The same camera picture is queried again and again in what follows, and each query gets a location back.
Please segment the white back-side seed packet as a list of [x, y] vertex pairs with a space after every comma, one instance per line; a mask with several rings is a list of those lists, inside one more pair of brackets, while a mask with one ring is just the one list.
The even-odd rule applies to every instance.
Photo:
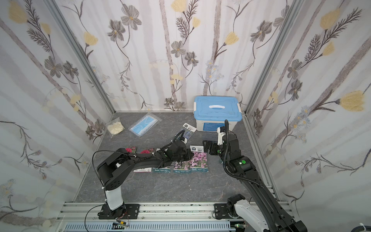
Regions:
[[172, 172], [171, 167], [165, 167], [165, 168], [152, 168], [153, 173], [164, 173], [169, 174]]

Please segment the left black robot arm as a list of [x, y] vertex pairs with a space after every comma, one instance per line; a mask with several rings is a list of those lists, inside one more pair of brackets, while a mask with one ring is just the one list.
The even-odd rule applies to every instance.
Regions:
[[190, 161], [193, 157], [194, 153], [181, 140], [170, 142], [148, 154], [128, 152], [125, 148], [113, 151], [101, 164], [94, 167], [105, 194], [105, 204], [98, 213], [99, 219], [120, 220], [126, 215], [129, 219], [134, 217], [125, 206], [121, 189], [128, 175], [134, 170], [165, 168], [173, 163]]

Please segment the pink cosmos seed packet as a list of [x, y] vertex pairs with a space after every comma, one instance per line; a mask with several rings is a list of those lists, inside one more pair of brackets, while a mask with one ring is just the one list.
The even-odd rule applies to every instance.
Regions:
[[208, 172], [207, 153], [203, 146], [190, 146], [194, 156], [190, 161], [190, 169], [192, 172]]
[[191, 164], [189, 161], [175, 162], [173, 172], [176, 174], [191, 173]]

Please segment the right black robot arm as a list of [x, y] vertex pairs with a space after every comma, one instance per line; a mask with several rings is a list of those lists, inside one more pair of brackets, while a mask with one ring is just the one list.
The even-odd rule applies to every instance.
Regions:
[[242, 155], [236, 135], [222, 133], [217, 142], [204, 140], [203, 147], [206, 153], [218, 155], [223, 160], [226, 174], [245, 186], [259, 208], [256, 210], [248, 200], [236, 195], [227, 203], [232, 217], [243, 218], [256, 232], [308, 231], [302, 221], [294, 219], [274, 198], [253, 162]]

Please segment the hollyhock seed packet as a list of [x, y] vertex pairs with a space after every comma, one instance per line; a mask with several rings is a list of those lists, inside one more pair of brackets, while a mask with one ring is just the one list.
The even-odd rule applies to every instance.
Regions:
[[[149, 148], [149, 149], [143, 150], [140, 154], [143, 154], [142, 158], [145, 158], [145, 157], [151, 156], [153, 152], [154, 152], [154, 149]], [[133, 172], [134, 173], [151, 173], [152, 168], [135, 169]]]
[[129, 148], [125, 148], [125, 150], [126, 150], [128, 153], [136, 153], [136, 151], [137, 151], [137, 147], [129, 147]]

